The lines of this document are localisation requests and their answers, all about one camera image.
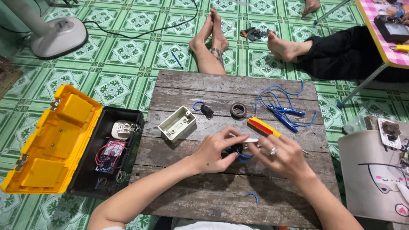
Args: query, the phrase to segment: bare foot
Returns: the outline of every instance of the bare foot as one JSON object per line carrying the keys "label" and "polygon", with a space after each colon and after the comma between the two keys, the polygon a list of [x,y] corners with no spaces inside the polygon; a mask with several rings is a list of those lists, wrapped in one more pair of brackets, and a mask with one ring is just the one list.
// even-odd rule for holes
{"label": "bare foot", "polygon": [[213,21],[211,14],[209,14],[204,21],[203,27],[200,29],[199,33],[189,42],[190,49],[194,52],[198,46],[205,45],[206,40],[211,35],[213,29]]}
{"label": "bare foot", "polygon": [[267,46],[274,56],[278,54],[276,57],[280,57],[285,61],[291,61],[299,55],[298,42],[280,39],[273,32],[268,34]]}
{"label": "bare foot", "polygon": [[229,41],[222,31],[222,18],[216,13],[216,9],[212,7],[210,9],[211,17],[213,18],[213,33],[211,36],[211,47],[217,48],[221,52],[225,51],[229,47]]}
{"label": "bare foot", "polygon": [[306,2],[306,5],[304,7],[304,11],[301,15],[301,18],[321,8],[321,4],[317,0],[305,0],[305,2]]}
{"label": "bare foot", "polygon": [[278,60],[278,61],[279,61],[279,60],[282,60],[283,57],[281,57],[281,55],[280,55],[279,53],[277,53],[277,52],[273,49],[273,47],[271,47],[271,45],[273,45],[273,43],[270,43],[270,40],[271,40],[271,39],[274,39],[273,36],[268,35],[267,48],[271,51],[271,53],[274,55],[274,58],[275,58],[276,60]]}

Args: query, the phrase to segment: toolbox lid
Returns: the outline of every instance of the toolbox lid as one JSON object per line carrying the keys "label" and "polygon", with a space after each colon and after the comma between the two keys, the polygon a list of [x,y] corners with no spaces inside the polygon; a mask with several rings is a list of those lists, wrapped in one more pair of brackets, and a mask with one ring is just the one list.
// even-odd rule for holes
{"label": "toolbox lid", "polygon": [[65,192],[102,111],[71,85],[61,85],[0,185],[8,194]]}

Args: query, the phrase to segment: ankle tattoo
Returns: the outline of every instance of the ankle tattoo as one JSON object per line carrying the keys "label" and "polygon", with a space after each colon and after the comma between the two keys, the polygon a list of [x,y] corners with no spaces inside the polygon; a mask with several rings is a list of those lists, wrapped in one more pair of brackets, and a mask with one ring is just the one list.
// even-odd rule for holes
{"label": "ankle tattoo", "polygon": [[211,53],[217,58],[217,60],[220,62],[220,64],[222,64],[222,67],[224,68],[225,64],[223,62],[223,51],[220,51],[218,48],[212,48]]}

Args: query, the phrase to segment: silver ring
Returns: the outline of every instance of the silver ring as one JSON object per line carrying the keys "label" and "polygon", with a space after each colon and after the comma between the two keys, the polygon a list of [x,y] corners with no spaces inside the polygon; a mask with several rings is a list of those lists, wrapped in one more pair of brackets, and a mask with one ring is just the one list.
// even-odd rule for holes
{"label": "silver ring", "polygon": [[264,155],[272,156],[272,155],[276,154],[276,149],[277,149],[276,147],[272,147],[270,150],[266,150],[265,148],[261,148],[260,151]]}

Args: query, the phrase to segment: table leg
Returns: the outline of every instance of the table leg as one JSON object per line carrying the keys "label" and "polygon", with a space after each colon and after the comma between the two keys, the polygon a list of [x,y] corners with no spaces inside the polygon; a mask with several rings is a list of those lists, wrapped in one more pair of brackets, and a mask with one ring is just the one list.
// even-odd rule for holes
{"label": "table leg", "polygon": [[349,2],[349,0],[344,0],[343,2],[341,2],[339,5],[337,5],[336,7],[332,8],[330,11],[328,11],[328,13],[324,14],[322,17],[318,18],[317,20],[314,21],[314,25],[318,24],[321,20],[323,20],[324,18],[326,18],[328,15],[334,13],[334,11],[336,11],[337,9],[339,9],[341,6],[345,5],[347,2]]}
{"label": "table leg", "polygon": [[367,79],[365,79],[364,82],[362,82],[356,89],[354,89],[348,96],[346,96],[342,101],[337,103],[337,106],[339,108],[343,107],[344,104],[351,99],[357,92],[359,92],[361,89],[363,89],[370,81],[372,81],[382,70],[384,70],[386,67],[388,67],[387,64],[382,63],[378,69],[376,69]]}

